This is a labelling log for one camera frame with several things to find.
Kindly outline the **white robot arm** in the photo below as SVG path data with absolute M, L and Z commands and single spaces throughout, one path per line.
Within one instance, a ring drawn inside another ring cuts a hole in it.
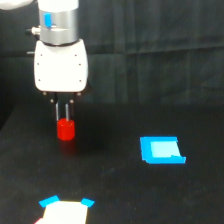
M 34 52 L 36 88 L 53 93 L 56 120 L 60 119 L 60 93 L 79 94 L 87 86 L 88 59 L 78 33 L 79 0 L 0 0 L 0 10 L 15 10 L 34 1 L 39 25 L 29 32 L 38 36 Z

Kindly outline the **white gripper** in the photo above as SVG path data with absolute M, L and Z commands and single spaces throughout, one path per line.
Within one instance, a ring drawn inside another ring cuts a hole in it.
M 60 119 L 60 94 L 81 93 L 88 81 L 88 58 L 84 41 L 68 46 L 49 46 L 38 40 L 34 51 L 36 88 L 50 94 L 55 104 L 56 121 Z M 65 104 L 66 120 L 70 120 L 69 104 Z

